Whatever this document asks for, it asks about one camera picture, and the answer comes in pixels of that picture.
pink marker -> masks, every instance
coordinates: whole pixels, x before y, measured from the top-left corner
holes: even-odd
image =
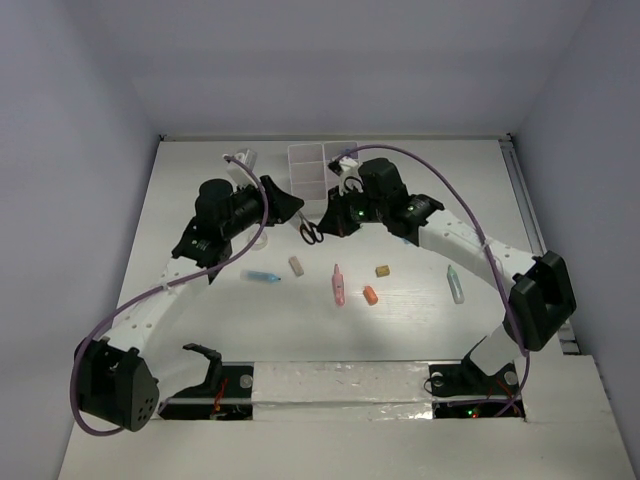
[[[333,267],[333,276],[331,277],[331,284],[333,285],[333,295],[336,299],[336,305],[339,307],[344,305],[344,278],[340,273],[338,264]]]

small yellow block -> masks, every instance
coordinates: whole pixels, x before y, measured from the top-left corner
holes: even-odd
[[[376,276],[378,277],[386,277],[391,273],[389,270],[389,265],[382,265],[380,267],[376,267]]]

white cable tie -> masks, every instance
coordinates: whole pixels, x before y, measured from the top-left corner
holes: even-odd
[[[492,238],[484,237],[484,243],[480,245],[480,248],[482,249],[482,251],[483,252],[486,251],[487,247],[490,246],[492,242],[493,242]]]

red wire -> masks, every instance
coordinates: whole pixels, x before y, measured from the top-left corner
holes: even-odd
[[[513,398],[513,394],[504,383],[502,383],[500,380],[497,380],[497,379],[496,379],[496,383],[500,386],[500,388],[502,388],[505,391],[509,399]],[[516,414],[522,416],[520,409],[515,404],[513,405],[513,411],[516,412]]]
[[[485,401],[489,400],[491,398],[491,395],[493,395],[493,387],[489,388],[489,393],[487,394],[487,398],[485,399]],[[480,405],[483,405],[483,403],[484,402],[480,402],[478,405],[473,407],[471,410],[475,410],[476,408],[480,407]]]
[[[217,413],[220,411],[220,400],[224,397],[224,389],[227,388],[227,383],[229,382],[228,378],[225,378],[222,381],[222,385],[220,386],[220,391],[216,395],[216,398],[213,400],[213,413]]]

cable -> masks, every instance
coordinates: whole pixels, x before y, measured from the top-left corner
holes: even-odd
[[[529,357],[529,352],[527,351],[527,349],[524,346],[524,341],[523,341],[523,338],[522,338],[522,332],[520,332],[520,328],[518,326],[518,323],[516,322],[516,318],[515,318],[515,314],[513,313],[513,309],[511,308],[511,305],[509,305],[509,297],[507,296],[507,292],[504,289],[504,285],[502,284],[502,281],[500,280],[500,272],[498,270],[498,266],[496,265],[495,258],[493,257],[493,252],[491,251],[491,247],[489,246],[489,244],[487,242],[487,236],[485,235],[484,230],[482,230],[482,227],[480,226],[480,222],[478,221],[476,216],[471,211],[471,208],[469,207],[467,202],[464,201],[464,199],[456,191],[456,189],[453,187],[453,185],[444,177],[444,175],[442,175],[442,173],[440,173],[429,162],[427,162],[426,160],[420,158],[416,154],[411,153],[408,150],[405,150],[404,148],[394,147],[393,145],[385,145],[385,144],[362,145],[362,146],[353,148],[353,149],[349,150],[348,152],[344,152],[341,156],[336,158],[336,161],[340,161],[345,156],[351,156],[352,154],[354,154],[356,152],[360,152],[362,150],[372,150],[372,149],[391,150],[393,152],[401,153],[403,155],[406,155],[409,158],[414,159],[416,162],[421,163],[425,167],[427,167],[431,171],[431,173],[433,173],[436,177],[438,177],[440,179],[440,181],[445,185],[445,187],[447,187],[447,189],[451,192],[451,194],[458,201],[460,206],[462,206],[464,211],[467,213],[467,216],[471,220],[471,223],[473,224],[473,227],[474,227],[474,229],[476,231],[476,234],[478,235],[478,239],[480,240],[480,244],[483,245],[483,247],[484,247],[484,253],[485,253],[486,257],[487,257],[487,261],[489,262],[489,267],[491,268],[491,273],[493,274],[493,278],[495,279],[496,288],[498,289],[498,293],[500,294],[500,300],[502,300],[502,305],[504,305],[505,313],[507,315],[507,321],[509,322],[509,325],[511,325],[511,330],[513,331],[513,335],[516,338],[516,343],[518,344],[518,348],[520,349],[520,354],[525,358],[525,362],[526,362],[525,363],[525,372],[524,372],[524,375],[522,377],[522,382],[520,383],[520,388],[513,395],[513,397],[510,400],[507,401],[507,405],[505,405],[505,407],[502,410],[500,410],[500,412],[498,412],[496,414],[496,417],[499,417],[500,415],[502,415],[504,412],[509,410],[509,408],[511,408],[515,404],[515,402],[518,399],[518,396],[522,392],[522,389],[524,388],[524,385],[525,385],[525,383],[527,381],[527,378],[529,377],[529,366],[531,364],[531,359]],[[495,400],[495,399],[494,400],[486,399],[484,401],[480,401],[480,403],[493,402],[493,401],[497,401],[497,400]]]
[[[431,378],[427,378],[424,381],[424,383],[422,384],[422,388],[424,388],[424,391],[427,392],[429,395],[433,395],[433,392],[427,388],[427,383],[431,383]]]
[[[227,388],[227,383],[229,383],[229,379],[225,378],[222,381],[222,384],[220,385],[220,391],[218,392],[218,394],[213,399],[213,412],[212,412],[212,414],[214,414],[214,415],[220,411],[220,400],[222,400],[222,397],[224,397],[224,391]]]
[[[487,393],[487,398],[485,398],[482,402],[476,403],[476,406],[473,407],[472,410],[475,410],[476,408],[480,407],[480,405],[482,405],[483,403],[486,403],[486,401],[491,398],[491,395],[493,395],[493,388],[489,388],[489,393]]]
[[[507,397],[509,397],[509,400],[511,400],[513,398],[513,395],[511,394],[511,390],[509,390],[509,388],[498,379],[496,379],[496,383],[502,390],[504,390],[504,393],[507,394]],[[518,415],[522,416],[522,413],[520,413],[520,409],[516,405],[513,405],[513,411]]]
[[[182,285],[182,284],[190,282],[191,280],[194,280],[196,278],[200,278],[200,277],[203,277],[205,275],[209,275],[210,273],[217,272],[218,270],[226,267],[230,263],[235,262],[240,257],[242,257],[245,253],[247,253],[251,249],[251,247],[258,241],[258,239],[260,238],[260,235],[262,234],[262,231],[264,230],[265,226],[267,225],[267,219],[269,218],[269,200],[267,198],[267,192],[265,191],[264,187],[260,183],[260,180],[258,179],[258,177],[256,177],[256,175],[251,171],[251,169],[249,167],[247,167],[243,163],[241,163],[238,160],[236,160],[235,157],[226,155],[224,157],[224,159],[227,162],[232,162],[232,163],[235,163],[236,165],[238,165],[242,170],[244,170],[247,173],[247,175],[249,175],[251,180],[256,184],[256,187],[257,187],[258,191],[260,192],[260,195],[262,196],[262,202],[263,202],[263,205],[264,205],[264,211],[262,213],[262,220],[260,221],[260,226],[259,226],[256,234],[254,235],[254,237],[251,239],[251,241],[248,242],[244,246],[244,248],[242,250],[240,250],[236,255],[230,257],[229,259],[225,260],[224,262],[221,262],[221,263],[219,263],[217,265],[214,265],[211,268],[207,268],[206,270],[201,270],[199,272],[192,273],[190,275],[186,275],[184,277],[177,278],[175,280],[167,282],[167,285],[169,287],[175,287],[175,286],[178,286],[178,285]],[[93,435],[93,436],[96,436],[96,437],[108,437],[108,436],[111,436],[111,435],[115,435],[116,433],[120,433],[123,430],[123,428],[119,427],[119,428],[114,428],[113,430],[102,430],[102,431],[101,430],[96,430],[93,427],[89,426],[84,421],[84,419],[82,418],[82,415],[80,414],[80,408],[78,406],[78,374],[80,372],[80,361],[82,360],[82,357],[86,353],[87,348],[89,348],[89,344],[91,343],[91,340],[93,340],[94,338],[96,338],[98,336],[101,336],[102,334],[105,333],[106,330],[111,328],[111,324],[113,323],[113,320],[118,315],[120,315],[122,312],[124,312],[128,308],[132,307],[133,305],[141,302],[142,300],[146,300],[147,298],[152,297],[156,293],[159,293],[159,292],[163,291],[163,289],[164,289],[163,285],[158,285],[156,287],[153,287],[153,288],[147,290],[146,292],[143,292],[143,293],[137,295],[136,297],[133,297],[131,300],[123,303],[118,308],[116,308],[113,312],[111,312],[109,315],[107,315],[105,318],[103,318],[100,321],[100,323],[98,323],[94,327],[94,329],[91,330],[89,335],[87,335],[84,338],[84,340],[82,340],[82,343],[80,343],[80,346],[78,347],[78,352],[76,353],[76,356],[75,356],[74,361],[73,361],[73,368],[71,370],[71,382],[70,382],[70,385],[69,385],[69,397],[70,397],[70,400],[71,400],[71,413],[73,414],[73,418],[75,419],[76,423],[80,426],[80,428],[82,430],[84,430],[86,433],[88,433],[89,435]]]

